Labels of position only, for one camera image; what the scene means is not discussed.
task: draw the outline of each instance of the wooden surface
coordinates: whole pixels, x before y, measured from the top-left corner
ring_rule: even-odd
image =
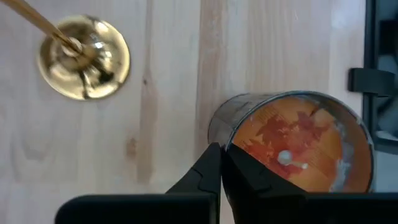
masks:
[[[361,111],[365,0],[28,0],[51,21],[98,16],[129,45],[115,95],[81,102],[41,78],[43,34],[0,5],[0,223],[52,223],[82,194],[164,192],[205,149],[229,97],[318,90]],[[225,198],[221,223],[231,223]]]

